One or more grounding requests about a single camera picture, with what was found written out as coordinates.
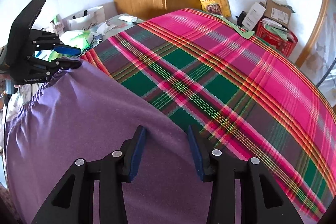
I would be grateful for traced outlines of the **person's left hand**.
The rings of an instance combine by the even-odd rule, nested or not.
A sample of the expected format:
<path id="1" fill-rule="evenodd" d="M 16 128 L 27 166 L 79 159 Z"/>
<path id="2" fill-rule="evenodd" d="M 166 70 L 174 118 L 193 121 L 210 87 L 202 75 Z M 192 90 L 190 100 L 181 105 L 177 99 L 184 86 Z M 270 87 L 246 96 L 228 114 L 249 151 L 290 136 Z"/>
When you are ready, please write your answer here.
<path id="1" fill-rule="evenodd" d="M 0 75 L 0 79 L 1 79 L 1 80 L 8 80 L 9 83 L 10 83 L 12 86 L 14 86 L 15 88 L 20 87 L 20 85 L 16 85 L 16 84 L 13 82 L 13 80 L 12 80 L 11 77 L 10 77 L 10 75 Z"/>

